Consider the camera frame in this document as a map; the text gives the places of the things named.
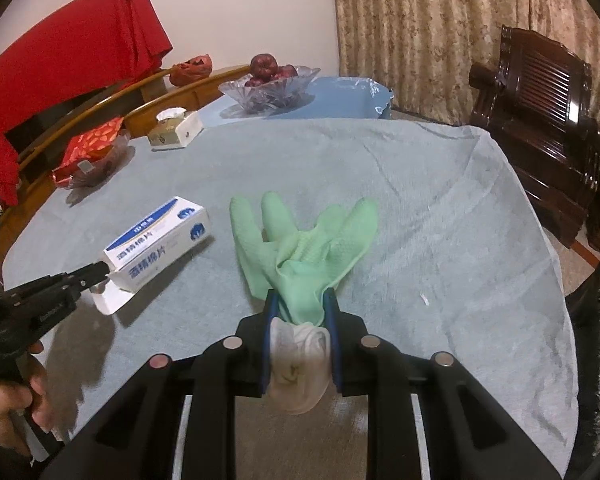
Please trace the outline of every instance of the red cloth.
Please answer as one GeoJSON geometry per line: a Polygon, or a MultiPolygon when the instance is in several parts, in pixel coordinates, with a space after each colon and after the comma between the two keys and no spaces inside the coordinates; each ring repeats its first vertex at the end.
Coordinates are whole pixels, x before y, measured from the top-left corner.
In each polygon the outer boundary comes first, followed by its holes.
{"type": "Polygon", "coordinates": [[[74,0],[16,40],[0,55],[0,199],[18,203],[6,132],[68,99],[142,79],[171,49],[150,0],[74,0]]]}

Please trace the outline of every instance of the round table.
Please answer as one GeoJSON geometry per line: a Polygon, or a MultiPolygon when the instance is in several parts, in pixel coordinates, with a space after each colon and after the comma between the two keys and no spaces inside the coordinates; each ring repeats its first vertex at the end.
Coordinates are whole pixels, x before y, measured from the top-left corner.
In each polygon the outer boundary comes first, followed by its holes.
{"type": "MultiPolygon", "coordinates": [[[[80,430],[151,355],[199,354],[262,307],[235,257],[233,195],[257,210],[275,190],[300,228],[331,203],[351,208],[369,196],[378,236],[340,285],[340,307],[403,352],[456,355],[564,473],[578,412],[557,257],[486,132],[411,121],[245,121],[207,128],[184,150],[152,152],[141,138],[130,152],[76,205],[67,191],[53,193],[8,253],[5,286],[94,262],[173,196],[208,210],[212,239],[114,316],[83,297],[45,337],[61,428],[80,430]]],[[[255,478],[254,470],[258,478],[364,478],[365,399],[330,392],[298,417],[258,399],[237,407],[239,478],[255,478]]]]}

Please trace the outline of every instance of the tissue box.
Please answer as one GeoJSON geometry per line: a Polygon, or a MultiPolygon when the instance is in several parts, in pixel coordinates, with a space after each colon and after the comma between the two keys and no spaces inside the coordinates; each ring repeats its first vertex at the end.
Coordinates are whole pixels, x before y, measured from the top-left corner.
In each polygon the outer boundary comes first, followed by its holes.
{"type": "Polygon", "coordinates": [[[149,144],[154,150],[185,148],[202,131],[198,112],[191,112],[184,119],[164,119],[149,132],[149,144]]]}
{"type": "Polygon", "coordinates": [[[209,232],[205,208],[176,196],[104,249],[109,277],[119,288],[137,292],[209,232]]]}

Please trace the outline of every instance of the blue logo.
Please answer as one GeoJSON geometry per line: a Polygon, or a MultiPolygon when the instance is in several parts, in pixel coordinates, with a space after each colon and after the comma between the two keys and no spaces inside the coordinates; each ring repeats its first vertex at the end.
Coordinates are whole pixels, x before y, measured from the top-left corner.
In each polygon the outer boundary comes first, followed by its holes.
{"type": "Polygon", "coordinates": [[[187,207],[186,209],[183,209],[182,211],[180,211],[180,212],[178,213],[178,218],[179,218],[180,220],[184,220],[185,218],[188,218],[188,217],[190,217],[191,215],[193,215],[193,213],[195,213],[195,212],[196,212],[196,210],[195,210],[195,209],[192,209],[192,208],[190,208],[190,207],[187,207]]]}
{"type": "Polygon", "coordinates": [[[205,227],[202,224],[195,224],[191,228],[191,239],[197,240],[205,233],[205,227]]]}

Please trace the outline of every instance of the white wall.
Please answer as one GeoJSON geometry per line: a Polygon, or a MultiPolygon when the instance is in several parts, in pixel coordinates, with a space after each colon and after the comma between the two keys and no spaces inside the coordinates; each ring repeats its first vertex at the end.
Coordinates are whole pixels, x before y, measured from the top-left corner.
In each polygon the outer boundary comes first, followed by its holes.
{"type": "MultiPolygon", "coordinates": [[[[13,0],[0,18],[0,54],[72,0],[13,0]]],[[[214,66],[246,64],[270,52],[279,62],[338,73],[334,0],[151,0],[173,51],[163,66],[210,54],[214,66]]]]}

